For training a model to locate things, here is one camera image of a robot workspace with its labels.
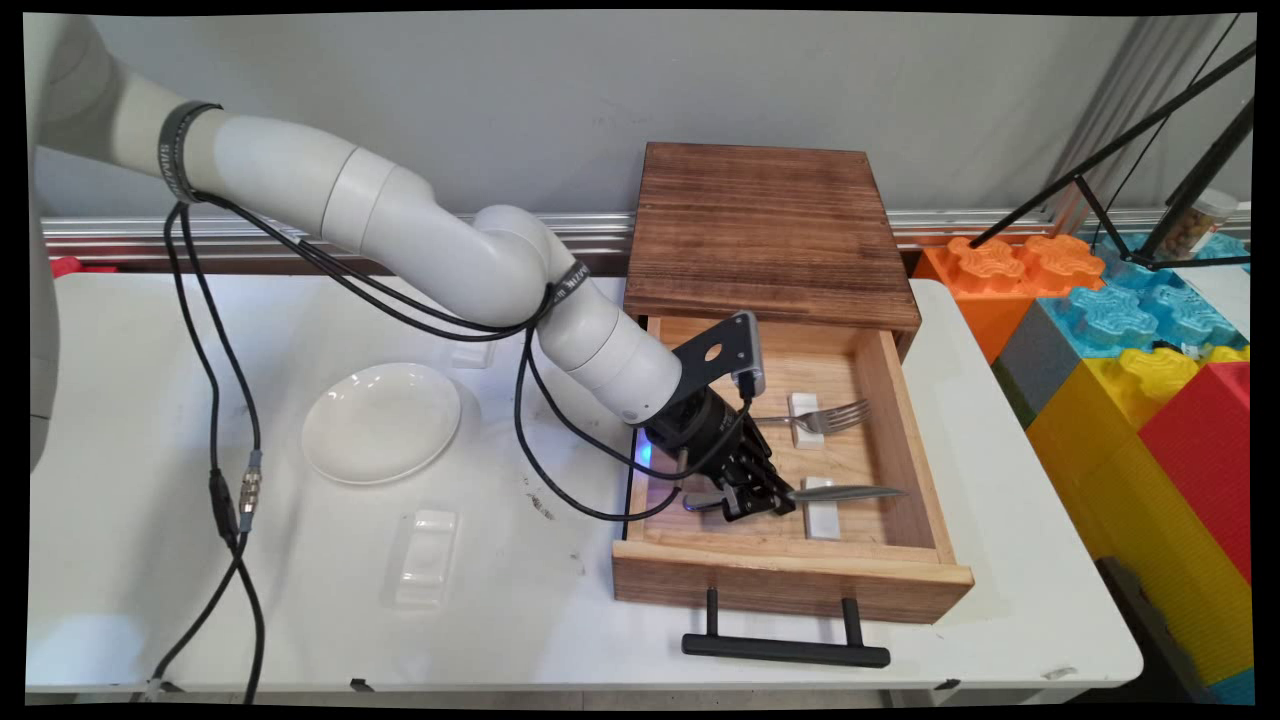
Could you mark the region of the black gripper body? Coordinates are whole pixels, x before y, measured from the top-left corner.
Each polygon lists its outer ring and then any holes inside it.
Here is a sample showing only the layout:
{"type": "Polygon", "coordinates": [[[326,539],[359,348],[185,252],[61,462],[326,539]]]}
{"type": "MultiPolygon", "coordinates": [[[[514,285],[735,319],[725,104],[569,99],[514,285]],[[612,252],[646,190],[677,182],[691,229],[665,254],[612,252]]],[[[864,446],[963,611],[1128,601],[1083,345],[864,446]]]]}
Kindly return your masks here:
{"type": "Polygon", "coordinates": [[[744,432],[759,430],[749,410],[749,404],[736,410],[717,392],[704,388],[659,411],[643,429],[654,448],[675,461],[685,456],[682,473],[705,477],[713,484],[714,480],[749,484],[744,432]]]}

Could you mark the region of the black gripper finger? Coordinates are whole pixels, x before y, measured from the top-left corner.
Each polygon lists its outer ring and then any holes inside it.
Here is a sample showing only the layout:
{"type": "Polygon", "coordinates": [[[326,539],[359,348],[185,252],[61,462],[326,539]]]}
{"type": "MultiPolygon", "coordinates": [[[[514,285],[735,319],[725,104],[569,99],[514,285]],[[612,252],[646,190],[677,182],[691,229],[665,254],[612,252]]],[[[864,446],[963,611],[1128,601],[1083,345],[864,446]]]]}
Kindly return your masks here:
{"type": "Polygon", "coordinates": [[[772,448],[759,430],[744,432],[744,470],[754,497],[768,498],[773,509],[796,509],[794,491],[772,462],[772,448]]]}
{"type": "Polygon", "coordinates": [[[726,521],[737,521],[760,512],[786,515],[797,503],[791,497],[795,488],[785,480],[764,479],[735,486],[727,480],[714,480],[719,491],[719,512],[726,521]]]}

